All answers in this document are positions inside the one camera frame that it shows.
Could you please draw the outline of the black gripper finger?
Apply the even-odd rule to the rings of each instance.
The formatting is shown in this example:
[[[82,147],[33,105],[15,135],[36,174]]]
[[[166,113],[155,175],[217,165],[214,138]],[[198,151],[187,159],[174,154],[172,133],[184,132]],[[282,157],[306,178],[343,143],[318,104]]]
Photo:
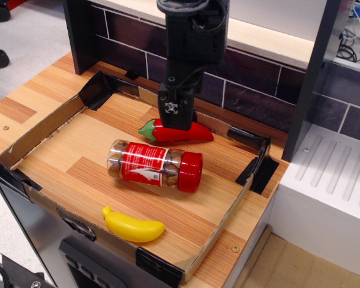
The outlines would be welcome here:
[[[158,109],[164,128],[188,131],[194,113],[195,89],[171,88],[161,83],[158,89]]]

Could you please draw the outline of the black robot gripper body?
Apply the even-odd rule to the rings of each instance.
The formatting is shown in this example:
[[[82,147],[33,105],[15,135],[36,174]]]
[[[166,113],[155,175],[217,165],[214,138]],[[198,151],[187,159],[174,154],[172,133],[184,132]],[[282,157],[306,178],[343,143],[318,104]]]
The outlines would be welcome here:
[[[204,71],[222,63],[229,1],[157,1],[166,18],[166,72],[159,93],[199,94]]]

